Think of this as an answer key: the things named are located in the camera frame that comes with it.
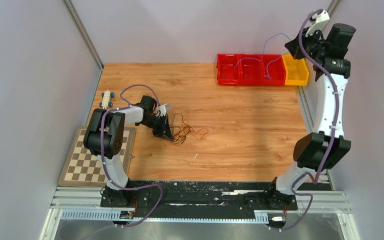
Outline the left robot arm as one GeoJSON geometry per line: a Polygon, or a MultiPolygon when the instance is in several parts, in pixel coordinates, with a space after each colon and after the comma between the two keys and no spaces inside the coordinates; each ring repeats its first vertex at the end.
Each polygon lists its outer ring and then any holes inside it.
{"type": "Polygon", "coordinates": [[[169,104],[158,105],[156,99],[144,95],[137,104],[110,110],[97,108],[92,113],[83,144],[101,163],[107,178],[106,186],[116,190],[113,200],[120,207],[129,206],[133,200],[131,191],[140,189],[127,187],[129,177],[120,156],[124,128],[132,124],[144,125],[152,129],[154,137],[173,142],[168,109],[169,104]]]}

